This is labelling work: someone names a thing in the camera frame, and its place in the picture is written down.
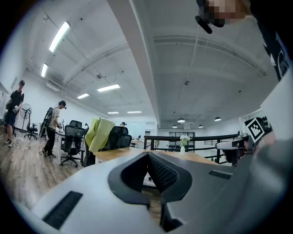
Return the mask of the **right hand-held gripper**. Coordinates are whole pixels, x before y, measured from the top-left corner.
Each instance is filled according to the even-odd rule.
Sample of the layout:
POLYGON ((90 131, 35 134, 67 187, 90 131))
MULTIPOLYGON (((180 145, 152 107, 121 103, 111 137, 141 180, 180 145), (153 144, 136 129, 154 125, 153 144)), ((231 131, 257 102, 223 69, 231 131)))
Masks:
POLYGON ((256 117, 245 122, 247 133, 243 131, 238 132, 238 138, 232 141, 222 142, 216 144, 218 150, 236 150, 238 149, 239 157, 243 157, 246 153, 252 149, 253 154, 257 154, 259 150, 256 150, 260 139, 272 131, 272 128, 267 127, 265 122, 256 117))

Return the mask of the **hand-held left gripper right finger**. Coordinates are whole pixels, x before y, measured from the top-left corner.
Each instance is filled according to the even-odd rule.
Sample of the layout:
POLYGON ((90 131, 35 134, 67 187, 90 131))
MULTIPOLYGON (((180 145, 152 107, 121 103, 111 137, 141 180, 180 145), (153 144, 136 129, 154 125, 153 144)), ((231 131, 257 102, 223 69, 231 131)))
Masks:
POLYGON ((245 234, 259 232, 272 211, 269 152, 247 155, 236 167, 149 153, 171 184, 162 192, 161 223, 148 234, 245 234))

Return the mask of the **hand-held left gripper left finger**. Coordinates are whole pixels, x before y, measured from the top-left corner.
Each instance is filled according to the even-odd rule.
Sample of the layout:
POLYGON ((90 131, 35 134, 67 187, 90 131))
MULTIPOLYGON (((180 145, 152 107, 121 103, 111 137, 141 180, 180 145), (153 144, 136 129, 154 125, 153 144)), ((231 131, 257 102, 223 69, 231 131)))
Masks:
POLYGON ((146 206, 127 204, 109 188, 111 170, 134 157, 123 156, 79 170, 50 189, 32 212, 44 218, 59 200, 74 191, 83 195, 60 227, 64 234, 165 234, 146 206))

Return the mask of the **person's right forearm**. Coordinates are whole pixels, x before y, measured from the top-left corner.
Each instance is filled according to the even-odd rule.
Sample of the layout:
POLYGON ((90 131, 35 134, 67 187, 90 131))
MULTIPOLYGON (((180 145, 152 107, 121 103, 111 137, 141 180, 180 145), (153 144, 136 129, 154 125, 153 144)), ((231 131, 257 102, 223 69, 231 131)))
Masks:
POLYGON ((275 134, 273 131, 269 132, 268 134, 264 135, 260 141, 258 142, 257 146, 255 147, 256 150, 260 150, 264 146, 273 144, 276 140, 275 134))

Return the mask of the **white flower bunch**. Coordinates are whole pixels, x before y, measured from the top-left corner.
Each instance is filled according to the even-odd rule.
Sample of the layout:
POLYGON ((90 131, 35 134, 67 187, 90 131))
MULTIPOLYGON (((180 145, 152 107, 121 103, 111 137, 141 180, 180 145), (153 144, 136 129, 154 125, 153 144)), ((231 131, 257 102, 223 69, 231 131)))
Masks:
POLYGON ((187 135, 181 135, 180 136, 180 145, 181 147, 185 147, 186 145, 188 145, 189 141, 191 140, 192 138, 187 136, 187 135))

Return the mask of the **green cloth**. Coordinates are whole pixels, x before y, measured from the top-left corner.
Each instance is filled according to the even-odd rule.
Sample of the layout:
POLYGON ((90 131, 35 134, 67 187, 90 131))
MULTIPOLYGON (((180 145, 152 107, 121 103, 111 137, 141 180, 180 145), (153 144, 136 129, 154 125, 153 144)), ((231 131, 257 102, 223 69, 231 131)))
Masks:
POLYGON ((89 130, 85 135, 85 142, 90 152, 98 152, 106 145, 109 134, 114 126, 114 122, 106 119, 92 119, 89 130))

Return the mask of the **white standing fan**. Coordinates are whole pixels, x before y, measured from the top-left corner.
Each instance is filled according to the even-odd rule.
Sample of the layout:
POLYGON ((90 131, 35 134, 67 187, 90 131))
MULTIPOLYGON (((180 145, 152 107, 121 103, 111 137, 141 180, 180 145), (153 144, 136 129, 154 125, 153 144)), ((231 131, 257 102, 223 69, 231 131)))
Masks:
POLYGON ((24 133, 26 131, 24 128, 24 125, 25 125, 25 123, 28 122, 30 115, 31 115, 31 111, 32 111, 32 108, 27 103, 23 104, 22 107, 20 108, 19 113, 22 118, 22 128, 21 128, 20 132, 22 132, 22 133, 24 133))

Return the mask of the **white ceiling air conditioner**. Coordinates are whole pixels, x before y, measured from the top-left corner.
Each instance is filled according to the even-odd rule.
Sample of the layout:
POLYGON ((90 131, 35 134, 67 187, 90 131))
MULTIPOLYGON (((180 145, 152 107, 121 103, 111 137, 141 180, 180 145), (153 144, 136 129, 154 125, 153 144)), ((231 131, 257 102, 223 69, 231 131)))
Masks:
POLYGON ((55 92, 59 92, 60 90, 49 82, 46 83, 46 86, 55 92))

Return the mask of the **person's black printed t-shirt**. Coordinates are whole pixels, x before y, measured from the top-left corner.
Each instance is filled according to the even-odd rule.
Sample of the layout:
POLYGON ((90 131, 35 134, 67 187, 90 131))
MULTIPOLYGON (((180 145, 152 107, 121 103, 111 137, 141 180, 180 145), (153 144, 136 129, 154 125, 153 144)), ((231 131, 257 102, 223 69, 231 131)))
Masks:
POLYGON ((278 80, 293 79, 293 0, 250 0, 250 11, 278 80))

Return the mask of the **ceiling strip lights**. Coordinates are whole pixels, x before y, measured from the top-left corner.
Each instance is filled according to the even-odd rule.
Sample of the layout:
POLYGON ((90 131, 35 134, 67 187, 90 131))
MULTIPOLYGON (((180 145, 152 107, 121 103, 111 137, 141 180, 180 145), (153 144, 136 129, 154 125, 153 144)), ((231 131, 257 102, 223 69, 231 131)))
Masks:
MULTIPOLYGON (((58 29, 58 32, 56 33, 55 37, 53 38, 50 47, 49 47, 49 51, 51 51, 52 53, 56 50, 56 48, 58 47, 58 45, 60 44, 61 41, 63 41, 65 38, 71 42, 72 45, 74 45, 72 43, 72 41, 66 36, 66 33, 70 31, 70 25, 68 22, 64 22, 63 25, 58 29)), ((107 59, 110 58, 112 55, 115 55, 117 53, 123 52, 125 50, 128 50, 129 45, 127 43, 116 46, 110 50, 107 50, 101 54, 99 54, 98 56, 96 56, 95 58, 88 60, 86 57, 85 59, 87 60, 87 62, 81 66, 80 69, 78 69, 71 77, 69 77, 68 79, 66 79, 63 84, 64 85, 69 85, 70 83, 72 83, 80 74, 82 74, 83 72, 87 72, 91 67, 93 67, 93 69, 96 71, 96 76, 95 78, 97 79, 102 79, 104 81, 107 82, 108 86, 103 87, 103 88, 99 88, 98 92, 106 92, 109 90, 116 90, 118 88, 120 88, 120 86, 118 84, 113 84, 111 85, 109 83, 109 81, 106 79, 106 76, 104 76, 94 65, 97 64, 98 62, 102 61, 103 59, 107 59)))

